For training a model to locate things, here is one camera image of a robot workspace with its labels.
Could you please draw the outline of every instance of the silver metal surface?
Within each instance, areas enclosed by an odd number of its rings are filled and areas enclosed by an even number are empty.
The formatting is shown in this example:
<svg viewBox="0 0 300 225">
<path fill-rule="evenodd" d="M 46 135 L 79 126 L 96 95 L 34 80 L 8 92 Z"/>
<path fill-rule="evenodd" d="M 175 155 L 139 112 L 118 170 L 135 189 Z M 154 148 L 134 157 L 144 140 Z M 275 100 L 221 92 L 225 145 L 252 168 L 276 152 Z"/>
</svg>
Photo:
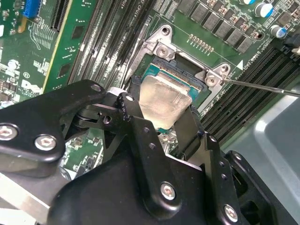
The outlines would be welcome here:
<svg viewBox="0 0 300 225">
<path fill-rule="evenodd" d="M 0 141 L 10 141 L 17 137 L 18 131 L 11 125 L 0 126 Z"/>
<path fill-rule="evenodd" d="M 126 93 L 127 91 L 121 89 L 121 88 L 116 88 L 116 87 L 111 87 L 108 89 L 107 93 L 111 93 L 115 96 L 119 96 L 121 93 Z"/>
<path fill-rule="evenodd" d="M 217 84 L 214 87 L 209 87 L 211 94 L 205 99 L 205 101 L 200 105 L 198 108 L 198 112 L 204 111 L 204 113 L 208 112 L 210 107 L 212 107 L 211 102 L 222 90 L 222 79 L 223 77 L 227 77 L 230 74 L 230 65 L 227 63 L 223 63 L 218 67 L 214 68 L 213 70 L 208 70 L 207 76 L 215 76 L 217 78 Z"/>
<path fill-rule="evenodd" d="M 160 186 L 160 191 L 163 197 L 167 200 L 173 200 L 176 197 L 174 188 L 167 183 L 163 183 Z"/>
<path fill-rule="evenodd" d="M 34 141 L 35 146 L 42 151 L 50 151 L 55 148 L 56 140 L 50 135 L 42 135 Z"/>
<path fill-rule="evenodd" d="M 101 87 L 99 85 L 93 84 L 91 88 L 95 91 L 101 91 Z"/>
<path fill-rule="evenodd" d="M 235 153 L 234 156 L 235 156 L 238 160 L 242 160 L 242 157 L 241 157 L 238 153 Z"/>
<path fill-rule="evenodd" d="M 134 101 L 134 98 L 133 97 L 131 97 L 130 95 L 126 95 L 126 98 L 129 100 L 129 101 Z"/>
<path fill-rule="evenodd" d="M 231 221 L 233 221 L 234 223 L 238 221 L 238 214 L 233 209 L 233 207 L 231 207 L 230 205 L 225 205 L 224 210 L 225 210 L 225 214 Z"/>
<path fill-rule="evenodd" d="M 67 183 L 59 169 L 55 175 L 43 179 L 0 173 L 0 197 L 40 224 L 46 224 L 52 200 Z"/>
<path fill-rule="evenodd" d="M 136 71 L 138 66 L 140 65 L 145 54 L 153 55 L 159 43 L 162 43 L 164 46 L 171 43 L 173 35 L 173 30 L 170 25 L 163 25 L 157 31 L 155 31 L 141 46 L 141 49 L 138 51 L 134 59 L 132 59 L 131 65 L 126 72 L 125 83 L 130 79 L 133 73 Z"/>
<path fill-rule="evenodd" d="M 213 142 L 217 142 L 216 138 L 212 135 L 210 135 L 210 139 L 213 141 Z"/>
<path fill-rule="evenodd" d="M 300 85 L 293 91 L 300 91 Z M 300 98 L 284 96 L 224 152 L 239 152 L 300 224 Z"/>
<path fill-rule="evenodd" d="M 217 84 L 218 80 L 215 76 L 210 75 L 205 78 L 205 83 L 209 87 L 214 87 Z"/>
</svg>

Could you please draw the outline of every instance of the black component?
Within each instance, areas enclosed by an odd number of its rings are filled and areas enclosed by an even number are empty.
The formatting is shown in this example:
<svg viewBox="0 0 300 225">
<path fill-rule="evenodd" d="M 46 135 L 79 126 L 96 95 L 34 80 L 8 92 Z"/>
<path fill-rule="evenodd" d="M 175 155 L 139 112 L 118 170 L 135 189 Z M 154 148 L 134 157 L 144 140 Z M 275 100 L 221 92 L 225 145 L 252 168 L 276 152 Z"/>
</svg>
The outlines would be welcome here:
<svg viewBox="0 0 300 225">
<path fill-rule="evenodd" d="M 299 63 L 298 57 L 282 47 L 282 41 L 274 39 L 239 80 L 284 89 L 300 75 Z M 275 96 L 264 90 L 232 86 L 201 119 L 202 124 L 222 145 L 241 128 L 253 123 Z"/>
<path fill-rule="evenodd" d="M 205 17 L 207 11 L 208 8 L 206 8 L 204 5 L 199 3 L 198 7 L 192 13 L 191 18 L 198 23 Z"/>
<path fill-rule="evenodd" d="M 241 212 L 251 225 L 296 223 L 291 216 L 285 217 L 286 209 L 243 156 L 230 151 L 225 158 L 232 168 Z"/>
<path fill-rule="evenodd" d="M 9 82 L 4 82 L 3 83 L 3 88 L 9 89 L 10 88 L 10 83 Z"/>
<path fill-rule="evenodd" d="M 291 13 L 293 13 L 297 8 L 299 7 L 299 4 L 297 3 L 297 2 L 293 2 L 293 4 L 291 5 L 291 7 L 289 7 L 289 11 L 291 12 Z"/>
<path fill-rule="evenodd" d="M 186 83 L 201 89 L 202 91 L 207 90 L 206 84 L 194 77 L 194 75 L 201 72 L 202 69 L 191 62 L 185 64 L 185 61 L 186 59 L 176 55 L 175 60 L 171 61 L 170 63 L 155 57 L 153 64 L 172 74 L 173 76 L 185 81 Z"/>
<path fill-rule="evenodd" d="M 56 0 L 56 5 L 53 10 L 50 28 L 59 32 L 64 21 L 69 0 Z"/>
<path fill-rule="evenodd" d="M 64 155 L 65 138 L 74 115 L 84 105 L 99 102 L 104 95 L 98 84 L 85 80 L 0 110 L 0 123 L 14 124 L 19 133 L 9 142 L 1 142 L 0 157 L 6 160 L 1 162 L 0 171 L 32 177 L 53 174 Z M 55 138 L 53 150 L 36 148 L 34 140 L 42 134 Z"/>
<path fill-rule="evenodd" d="M 235 46 L 237 44 L 237 42 L 239 41 L 239 39 L 243 36 L 243 34 L 238 31 L 238 30 L 234 30 L 231 35 L 226 39 L 226 41 L 228 42 L 228 44 L 230 44 L 231 46 Z"/>
<path fill-rule="evenodd" d="M 75 26 L 72 34 L 72 39 L 78 39 L 84 32 L 84 26 Z"/>
<path fill-rule="evenodd" d="M 230 18 L 233 16 L 233 14 L 234 14 L 234 11 L 230 8 L 228 11 L 227 11 L 227 13 L 225 14 L 225 16 L 224 16 L 224 19 L 226 19 L 226 20 L 230 20 Z"/>
<path fill-rule="evenodd" d="M 68 183 L 57 194 L 48 214 L 48 225 L 186 222 L 191 225 L 257 222 L 295 225 L 242 156 L 237 159 L 236 152 L 227 154 L 226 158 L 233 161 L 231 164 L 222 157 L 217 140 L 204 131 L 198 118 L 199 113 L 191 106 L 176 122 L 179 146 L 175 155 L 185 156 L 201 170 L 164 154 L 153 124 L 143 118 L 138 101 L 128 97 L 128 93 L 118 97 L 111 93 L 105 95 L 97 84 L 81 81 L 0 111 L 0 123 L 15 124 L 19 131 L 13 140 L 0 143 L 1 158 L 5 159 L 0 164 L 0 172 L 20 174 L 16 171 L 20 169 L 20 162 L 22 165 L 27 162 L 30 169 L 35 169 L 34 159 L 36 163 L 43 162 L 39 167 L 41 171 L 27 171 L 26 175 L 38 177 L 44 170 L 51 174 L 54 171 L 49 172 L 46 164 L 50 159 L 45 158 L 45 152 L 33 152 L 35 147 L 29 140 L 34 140 L 37 134 L 53 135 L 57 146 L 48 151 L 53 159 L 57 150 L 62 157 L 60 150 L 70 137 L 98 128 L 105 131 L 104 155 L 109 153 L 112 158 Z M 92 161 L 88 159 L 83 165 L 90 165 Z M 85 170 L 81 166 L 79 174 Z M 175 193 L 174 198 L 167 199 L 172 193 Z M 231 218 L 226 213 L 228 205 L 234 209 Z"/>
<path fill-rule="evenodd" d="M 250 25 L 250 27 L 245 31 L 245 34 L 248 36 L 251 36 L 251 34 L 253 33 L 253 31 L 256 30 L 256 27 L 253 25 Z"/>
<path fill-rule="evenodd" d="M 124 151 L 66 185 L 54 199 L 47 225 L 207 225 L 204 173 L 170 158 L 167 162 L 185 201 L 171 219 L 159 221 L 143 207 L 134 161 Z"/>
<path fill-rule="evenodd" d="M 218 0 L 214 7 L 212 8 L 212 10 L 214 10 L 215 12 L 219 12 L 219 9 L 224 5 L 224 3 L 220 0 Z"/>
<path fill-rule="evenodd" d="M 243 18 L 243 17 L 240 17 L 237 22 L 235 23 L 235 27 L 237 27 L 238 29 L 243 25 L 243 23 L 245 22 L 246 20 Z"/>
<path fill-rule="evenodd" d="M 299 48 L 300 47 L 300 34 L 294 34 L 291 37 L 288 37 L 284 45 L 289 47 L 290 49 Z"/>
<path fill-rule="evenodd" d="M 0 93 L 0 101 L 7 102 L 10 101 L 11 99 L 12 99 L 11 95 L 8 95 L 6 93 Z"/>
<path fill-rule="evenodd" d="M 67 63 L 65 65 L 62 65 L 60 68 L 60 72 L 57 75 L 57 78 L 63 77 L 64 75 L 66 75 L 71 68 L 71 63 Z"/>
<path fill-rule="evenodd" d="M 188 14 L 195 0 L 182 0 L 177 9 L 183 14 Z"/>
<path fill-rule="evenodd" d="M 244 36 L 244 39 L 241 44 L 238 45 L 237 50 L 240 53 L 245 53 L 252 44 L 253 41 L 250 38 Z"/>
<path fill-rule="evenodd" d="M 278 19 L 278 23 L 281 25 L 281 26 L 285 26 L 287 23 L 289 23 L 289 21 L 292 19 L 292 16 L 290 13 L 288 12 L 284 12 L 280 18 Z"/>
<path fill-rule="evenodd" d="M 203 27 L 212 31 L 219 20 L 220 20 L 220 18 L 216 14 L 211 13 L 211 15 L 208 17 L 208 19 L 203 24 Z"/>
<path fill-rule="evenodd" d="M 12 90 L 13 92 L 16 92 L 17 91 L 17 85 L 12 83 L 12 84 L 10 84 L 9 89 Z"/>
<path fill-rule="evenodd" d="M 231 25 L 227 23 L 226 21 L 223 21 L 217 31 L 215 32 L 215 35 L 217 35 L 219 38 L 223 39 L 225 35 L 230 30 Z"/>
<path fill-rule="evenodd" d="M 85 173 L 86 173 L 86 168 L 83 167 L 83 166 L 80 166 L 78 168 L 78 171 L 77 171 L 77 174 L 76 174 L 75 178 L 80 177 L 80 176 L 84 175 Z"/>
</svg>

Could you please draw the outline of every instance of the microchip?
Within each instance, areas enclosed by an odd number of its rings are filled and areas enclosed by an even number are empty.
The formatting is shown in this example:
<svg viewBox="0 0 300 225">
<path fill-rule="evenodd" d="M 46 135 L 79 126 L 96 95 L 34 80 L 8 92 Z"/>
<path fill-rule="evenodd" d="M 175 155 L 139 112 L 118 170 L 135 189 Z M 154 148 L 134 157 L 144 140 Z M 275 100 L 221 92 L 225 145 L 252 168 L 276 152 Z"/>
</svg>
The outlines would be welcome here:
<svg viewBox="0 0 300 225">
<path fill-rule="evenodd" d="M 282 26 L 285 26 L 287 23 L 289 23 L 289 21 L 291 19 L 292 19 L 292 16 L 288 12 L 285 12 L 278 19 L 278 23 Z"/>
<path fill-rule="evenodd" d="M 245 22 L 246 20 L 243 17 L 240 17 L 237 22 L 235 23 L 235 27 L 240 28 L 241 25 Z"/>
<path fill-rule="evenodd" d="M 207 21 L 203 24 L 203 27 L 205 27 L 208 30 L 212 30 L 218 21 L 219 17 L 216 14 L 212 13 L 207 19 Z"/>
<path fill-rule="evenodd" d="M 182 13 L 187 14 L 190 11 L 194 2 L 195 0 L 182 0 L 177 9 Z"/>
<path fill-rule="evenodd" d="M 294 2 L 291 7 L 289 7 L 289 11 L 292 13 L 299 7 L 299 4 L 297 2 Z"/>
<path fill-rule="evenodd" d="M 13 92 L 15 92 L 17 90 L 17 85 L 11 84 L 9 86 L 9 89 L 12 90 Z"/>
<path fill-rule="evenodd" d="M 219 9 L 224 5 L 224 3 L 222 1 L 217 1 L 214 5 L 214 7 L 212 8 L 212 10 L 214 10 L 215 12 L 218 12 Z"/>
<path fill-rule="evenodd" d="M 222 24 L 217 29 L 215 35 L 223 39 L 225 35 L 228 33 L 228 31 L 230 30 L 230 28 L 231 28 L 230 24 L 227 23 L 226 21 L 223 21 Z"/>
<path fill-rule="evenodd" d="M 9 89 L 9 87 L 10 87 L 10 83 L 8 82 L 3 83 L 3 88 Z"/>
<path fill-rule="evenodd" d="M 256 30 L 255 26 L 251 25 L 248 30 L 246 30 L 245 34 L 251 36 L 254 30 Z"/>
<path fill-rule="evenodd" d="M 60 72 L 58 73 L 57 78 L 60 78 L 62 76 L 64 76 L 65 74 L 67 74 L 69 72 L 71 68 L 71 63 L 67 63 L 65 65 L 62 65 L 60 68 Z"/>
<path fill-rule="evenodd" d="M 0 93 L 0 101 L 2 102 L 8 102 L 11 100 L 11 96 L 6 93 Z"/>
<path fill-rule="evenodd" d="M 240 53 L 245 53 L 252 44 L 253 44 L 253 41 L 247 37 L 247 38 L 245 38 L 245 40 L 242 41 L 242 43 L 239 45 L 237 50 Z"/>
<path fill-rule="evenodd" d="M 233 14 L 234 14 L 234 11 L 230 8 L 230 9 L 227 11 L 227 13 L 225 14 L 224 19 L 230 20 L 230 18 L 233 16 Z"/>
<path fill-rule="evenodd" d="M 193 12 L 193 14 L 191 15 L 191 18 L 196 22 L 200 22 L 206 15 L 207 11 L 208 9 L 206 7 L 204 7 L 202 4 L 199 4 Z"/>
<path fill-rule="evenodd" d="M 84 26 L 75 26 L 72 34 L 72 39 L 78 39 L 84 32 Z"/>
<path fill-rule="evenodd" d="M 242 36 L 243 34 L 241 32 L 239 32 L 238 30 L 234 30 L 226 41 L 228 42 L 228 44 L 235 46 L 235 44 Z"/>
</svg>

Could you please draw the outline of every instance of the black ram slot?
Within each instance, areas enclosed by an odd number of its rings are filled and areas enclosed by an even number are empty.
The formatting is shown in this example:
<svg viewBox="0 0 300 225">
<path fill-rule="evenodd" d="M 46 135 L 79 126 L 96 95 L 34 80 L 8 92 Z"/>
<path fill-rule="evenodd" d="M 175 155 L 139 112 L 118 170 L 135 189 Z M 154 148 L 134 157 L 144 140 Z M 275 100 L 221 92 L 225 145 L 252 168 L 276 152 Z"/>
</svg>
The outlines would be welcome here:
<svg viewBox="0 0 300 225">
<path fill-rule="evenodd" d="M 59 32 L 62 22 L 64 21 L 69 0 L 57 0 L 52 14 L 50 28 Z"/>
<path fill-rule="evenodd" d="M 290 55 L 282 50 L 280 41 L 273 40 L 239 80 L 286 88 L 300 75 L 300 59 L 294 61 Z M 202 124 L 222 145 L 241 128 L 253 123 L 255 116 L 276 96 L 272 92 L 232 85 L 202 118 Z"/>
</svg>

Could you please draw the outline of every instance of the pcie slot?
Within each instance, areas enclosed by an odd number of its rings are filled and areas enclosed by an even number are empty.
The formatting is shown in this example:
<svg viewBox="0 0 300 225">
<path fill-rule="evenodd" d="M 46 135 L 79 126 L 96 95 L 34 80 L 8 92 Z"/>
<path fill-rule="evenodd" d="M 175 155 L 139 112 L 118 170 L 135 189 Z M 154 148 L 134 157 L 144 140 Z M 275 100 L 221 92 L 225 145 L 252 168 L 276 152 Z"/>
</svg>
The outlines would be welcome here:
<svg viewBox="0 0 300 225">
<path fill-rule="evenodd" d="M 109 66 L 105 64 L 104 67 L 101 68 L 100 74 L 103 74 L 104 72 L 108 75 L 108 78 L 104 82 L 104 87 L 109 87 L 111 83 L 116 79 L 116 73 L 114 72 L 114 69 L 117 67 L 117 63 L 122 60 L 120 56 L 123 55 L 127 49 L 132 46 L 130 45 L 130 42 L 136 32 L 136 28 L 140 24 L 144 24 L 146 21 L 149 11 L 152 9 L 154 1 L 146 0 L 146 1 L 134 1 L 132 5 L 129 7 L 128 15 L 132 15 L 131 17 L 127 17 L 126 20 L 123 21 L 123 24 L 121 27 L 127 26 L 127 28 L 122 32 L 119 33 L 119 35 L 114 40 L 114 44 L 118 48 L 118 52 L 116 52 L 115 49 L 112 49 L 111 52 L 108 54 L 108 58 L 112 59 L 115 58 L 115 62 L 112 62 L 112 64 Z"/>
<path fill-rule="evenodd" d="M 69 79 L 69 83 L 73 83 L 75 81 L 81 80 L 83 76 L 83 72 L 85 71 L 88 63 L 88 58 L 91 57 L 91 49 L 93 49 L 97 37 L 103 28 L 103 24 L 105 22 L 105 18 L 109 12 L 109 8 L 113 0 L 106 1 L 107 5 L 104 4 L 104 0 L 98 0 L 95 10 L 93 12 L 93 16 L 90 20 L 89 27 L 85 33 L 83 38 L 81 49 L 76 57 L 72 73 Z"/>
<path fill-rule="evenodd" d="M 53 10 L 52 14 L 52 20 L 51 20 L 51 25 L 50 28 L 54 31 L 59 32 L 61 25 L 64 21 L 67 7 L 69 4 L 69 0 L 57 0 L 55 8 Z"/>
<path fill-rule="evenodd" d="M 250 67 L 241 75 L 239 78 L 240 81 L 252 82 L 253 78 L 263 69 L 264 65 L 269 62 L 276 55 L 276 53 L 278 53 L 278 50 L 269 46 L 264 53 L 266 54 L 260 55 L 260 57 L 257 59 L 255 67 Z M 232 85 L 222 96 L 221 100 L 216 102 L 215 106 L 209 111 L 209 113 L 202 118 L 201 121 L 203 126 L 207 127 L 210 122 L 213 122 L 218 116 L 218 113 L 222 111 L 224 107 L 229 105 L 243 90 L 243 88 L 244 87 Z"/>
<path fill-rule="evenodd" d="M 121 5 L 122 0 L 117 0 L 112 9 L 110 10 L 109 16 L 105 22 L 105 29 L 100 34 L 99 40 L 97 41 L 96 47 L 94 48 L 95 57 L 91 57 L 89 61 L 89 68 L 87 68 L 84 79 L 89 78 L 90 80 L 97 81 L 97 73 L 95 73 L 99 65 L 103 62 L 104 57 L 107 54 L 108 48 L 111 46 L 112 37 L 116 33 L 120 25 L 121 16 L 124 15 L 125 9 Z"/>
<path fill-rule="evenodd" d="M 268 67 L 268 70 L 264 71 L 262 73 L 261 76 L 259 76 L 256 80 L 255 83 L 257 84 L 262 84 L 268 80 L 268 79 L 273 79 L 275 80 L 274 76 L 274 72 L 276 71 L 276 69 L 278 69 L 278 67 L 276 65 L 282 65 L 282 63 L 286 61 L 286 59 L 284 57 L 280 57 L 280 58 L 276 58 L 274 61 L 271 62 L 271 65 Z M 250 89 L 246 89 L 247 91 L 243 91 L 241 92 L 241 95 L 238 95 L 238 99 L 248 99 L 250 97 L 251 94 L 253 94 L 256 90 L 253 88 Z M 229 114 L 226 114 L 226 116 L 219 116 L 214 120 L 214 123 L 212 124 L 212 126 L 208 126 L 208 128 L 212 131 L 212 132 L 216 132 L 216 130 L 219 128 L 219 124 L 223 124 L 225 122 L 226 118 L 231 118 L 233 112 L 235 112 L 235 110 L 237 110 L 238 108 L 240 108 L 241 105 L 248 103 L 248 105 L 250 104 L 250 102 L 247 101 L 235 101 L 235 104 L 233 105 L 227 105 L 226 107 L 223 108 L 223 112 L 228 112 L 231 111 Z"/>
<path fill-rule="evenodd" d="M 285 79 L 281 79 L 278 83 L 279 88 L 285 88 L 288 84 L 290 84 L 296 77 L 300 75 L 300 69 L 297 69 L 294 73 L 292 73 L 288 78 L 285 77 Z M 241 127 L 244 125 L 245 120 L 249 121 L 251 118 L 256 116 L 274 97 L 277 96 L 275 93 L 266 92 L 266 91 L 260 91 L 261 93 L 264 93 L 261 95 L 261 99 L 263 99 L 262 102 L 258 102 L 257 105 L 253 106 L 253 110 L 251 110 L 251 113 L 247 115 L 246 118 L 240 119 L 235 123 L 232 123 L 231 127 L 232 129 L 228 129 L 229 132 L 224 134 L 217 134 L 218 138 L 221 140 L 220 144 L 224 144 L 226 141 L 229 140 L 229 138 L 234 135 L 236 132 L 238 132 Z"/>
</svg>

